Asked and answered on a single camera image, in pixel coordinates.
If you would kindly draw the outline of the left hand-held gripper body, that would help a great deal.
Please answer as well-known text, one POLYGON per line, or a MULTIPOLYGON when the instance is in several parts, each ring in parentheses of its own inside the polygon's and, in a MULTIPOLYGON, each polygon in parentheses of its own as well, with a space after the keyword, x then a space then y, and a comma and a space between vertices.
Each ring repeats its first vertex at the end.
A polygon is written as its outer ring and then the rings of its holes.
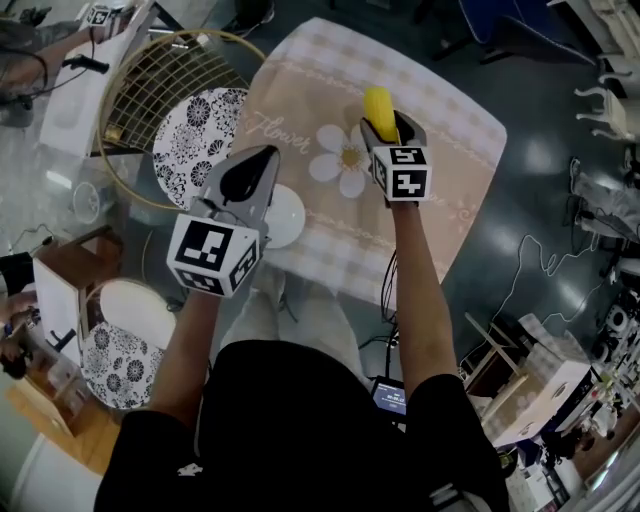
POLYGON ((232 209, 194 196, 188 212, 176 218, 166 257, 169 270, 183 287, 232 297, 263 257, 269 241, 265 216, 253 227, 232 209))

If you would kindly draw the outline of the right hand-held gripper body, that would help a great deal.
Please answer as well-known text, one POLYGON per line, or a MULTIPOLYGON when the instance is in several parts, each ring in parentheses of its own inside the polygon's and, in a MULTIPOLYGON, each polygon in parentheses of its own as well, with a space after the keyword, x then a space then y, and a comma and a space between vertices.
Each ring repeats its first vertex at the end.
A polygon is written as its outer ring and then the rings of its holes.
POLYGON ((373 176, 388 202, 424 202, 432 165, 426 146, 378 146, 371 151, 373 176))

